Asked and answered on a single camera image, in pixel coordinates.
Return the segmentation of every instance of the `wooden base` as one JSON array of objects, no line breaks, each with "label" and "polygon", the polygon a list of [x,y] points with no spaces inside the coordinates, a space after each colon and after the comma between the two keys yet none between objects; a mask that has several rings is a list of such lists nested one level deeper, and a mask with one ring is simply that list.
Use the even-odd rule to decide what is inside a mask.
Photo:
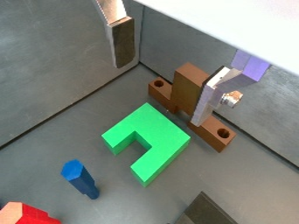
[{"label": "wooden base", "polygon": [[[181,106],[171,99],[173,88],[174,86],[161,77],[149,84],[149,94],[175,114]],[[189,127],[218,152],[225,150],[233,138],[237,136],[233,129],[214,116],[205,121],[201,127],[197,127],[191,122],[189,123]]]}]

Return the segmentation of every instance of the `hole in wooden block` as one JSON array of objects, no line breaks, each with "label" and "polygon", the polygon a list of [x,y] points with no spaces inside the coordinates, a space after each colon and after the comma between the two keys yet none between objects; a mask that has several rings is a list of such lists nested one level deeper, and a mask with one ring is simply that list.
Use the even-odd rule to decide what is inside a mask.
[{"label": "hole in wooden block", "polygon": [[230,137],[230,132],[226,129],[219,129],[218,134],[222,138],[229,138]]},{"label": "hole in wooden block", "polygon": [[165,83],[161,81],[161,80],[158,80],[155,83],[154,83],[154,85],[157,86],[157,87],[162,87],[163,85],[165,85]]}]

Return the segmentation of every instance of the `metal panel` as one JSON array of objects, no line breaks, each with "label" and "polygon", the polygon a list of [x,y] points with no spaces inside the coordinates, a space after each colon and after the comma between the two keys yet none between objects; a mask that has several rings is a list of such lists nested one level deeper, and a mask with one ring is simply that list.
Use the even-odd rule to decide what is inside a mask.
[{"label": "metal panel", "polygon": [[125,4],[137,56],[117,69],[91,0],[0,1],[0,145],[137,65],[143,6]]},{"label": "metal panel", "polygon": [[[233,46],[149,8],[145,10],[141,49],[141,61],[170,81],[174,80],[174,70],[187,61],[210,74],[221,66],[230,67],[237,51]],[[271,66],[262,81],[241,89],[245,97],[238,107],[223,107],[218,111],[297,166],[298,89],[298,77]]]}]

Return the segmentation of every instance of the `brown wooden stand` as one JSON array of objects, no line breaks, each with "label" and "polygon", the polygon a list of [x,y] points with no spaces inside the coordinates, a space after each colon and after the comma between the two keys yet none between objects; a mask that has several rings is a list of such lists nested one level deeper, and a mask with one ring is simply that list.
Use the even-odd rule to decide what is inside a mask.
[{"label": "brown wooden stand", "polygon": [[[193,116],[201,97],[202,83],[210,76],[191,63],[179,67],[174,74],[173,85],[163,79],[157,78],[149,84],[149,94],[162,103],[171,113],[183,110]],[[222,152],[230,144],[237,133],[214,116],[201,127],[189,122],[190,129]]]}]

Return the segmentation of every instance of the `metal bracket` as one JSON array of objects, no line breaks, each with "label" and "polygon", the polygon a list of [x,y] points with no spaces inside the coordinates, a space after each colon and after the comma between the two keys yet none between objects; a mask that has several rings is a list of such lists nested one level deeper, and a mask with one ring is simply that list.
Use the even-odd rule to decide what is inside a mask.
[{"label": "metal bracket", "polygon": [[106,24],[114,66],[126,66],[137,56],[135,20],[127,16],[122,0],[93,0]]},{"label": "metal bracket", "polygon": [[222,67],[203,83],[201,99],[194,111],[191,123],[201,127],[221,104],[231,108],[239,104],[243,94],[237,89],[257,83],[270,64],[249,53],[238,50],[229,69]]}]

